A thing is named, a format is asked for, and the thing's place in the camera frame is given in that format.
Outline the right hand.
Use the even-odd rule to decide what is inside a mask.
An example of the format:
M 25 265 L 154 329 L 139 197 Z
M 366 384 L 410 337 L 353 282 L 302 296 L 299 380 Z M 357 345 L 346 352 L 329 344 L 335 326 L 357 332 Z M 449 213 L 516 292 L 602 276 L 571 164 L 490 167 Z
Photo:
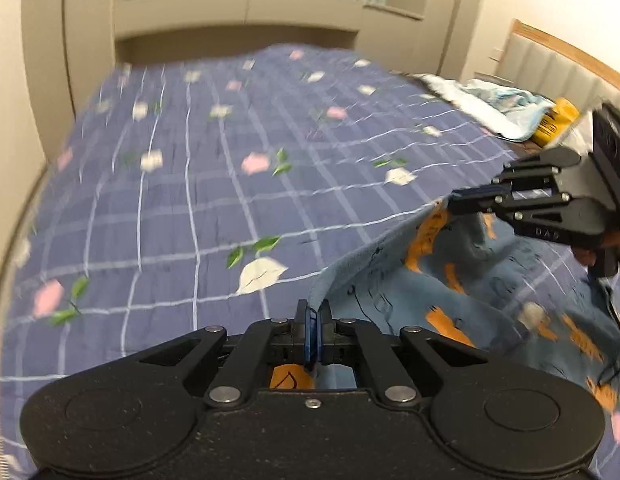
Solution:
M 572 255 L 582 266 L 593 266 L 596 261 L 596 252 L 604 248 L 614 248 L 620 254 L 620 231 L 606 233 L 602 244 L 596 249 L 572 247 Z

